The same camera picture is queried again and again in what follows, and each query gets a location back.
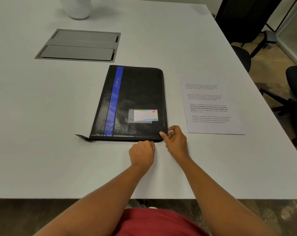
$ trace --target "black chair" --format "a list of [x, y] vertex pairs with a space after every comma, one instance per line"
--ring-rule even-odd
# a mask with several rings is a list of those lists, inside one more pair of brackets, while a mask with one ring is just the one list
[[[281, 0], [223, 0], [216, 15], [216, 22], [229, 43], [252, 42], [261, 32]], [[245, 69], [249, 72], [251, 58], [268, 43], [276, 43], [272, 31], [264, 31], [263, 41], [251, 55], [244, 49], [232, 46]]]
[[[289, 67], [286, 70], [286, 76], [288, 85], [292, 91], [292, 95], [297, 100], [297, 66]], [[281, 103], [283, 106], [271, 108], [273, 112], [279, 112], [278, 115], [283, 116], [288, 113], [290, 115], [290, 122], [294, 129], [296, 138], [292, 139], [292, 143], [297, 147], [297, 101], [293, 99], [284, 99], [274, 93], [271, 93], [265, 89], [260, 89], [261, 94], [264, 93]]]

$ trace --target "red clothing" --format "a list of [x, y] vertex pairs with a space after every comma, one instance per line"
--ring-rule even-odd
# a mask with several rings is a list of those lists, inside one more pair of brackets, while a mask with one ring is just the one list
[[125, 209], [116, 236], [209, 236], [198, 225], [181, 215], [162, 209]]

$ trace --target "forearm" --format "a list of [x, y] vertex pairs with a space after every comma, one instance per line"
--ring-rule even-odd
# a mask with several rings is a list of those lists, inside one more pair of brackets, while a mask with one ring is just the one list
[[58, 236], [111, 235], [145, 173], [138, 167], [130, 166], [107, 184], [69, 207], [36, 236], [47, 235], [51, 229], [60, 231]]
[[219, 186], [193, 160], [180, 163], [214, 236], [273, 236], [272, 230]]

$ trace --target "brown concrete floor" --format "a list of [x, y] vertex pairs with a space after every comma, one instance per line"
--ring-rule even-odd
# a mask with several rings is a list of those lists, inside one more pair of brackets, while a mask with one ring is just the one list
[[[251, 52], [261, 40], [259, 36], [244, 49]], [[249, 72], [258, 87], [289, 98], [285, 71], [295, 65], [277, 45], [269, 45], [253, 59]], [[264, 97], [270, 107], [276, 101]], [[277, 117], [287, 135], [292, 138], [287, 116]], [[0, 199], [0, 236], [30, 236], [76, 202], [76, 199]], [[240, 200], [262, 218], [278, 235], [297, 236], [297, 200]], [[154, 199], [146, 206], [169, 209], [182, 214], [208, 231], [196, 200]]]

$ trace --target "white vase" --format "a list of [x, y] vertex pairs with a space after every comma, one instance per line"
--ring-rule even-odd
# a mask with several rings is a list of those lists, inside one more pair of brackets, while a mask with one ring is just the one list
[[88, 18], [91, 10], [91, 0], [60, 0], [61, 7], [68, 16], [74, 19]]

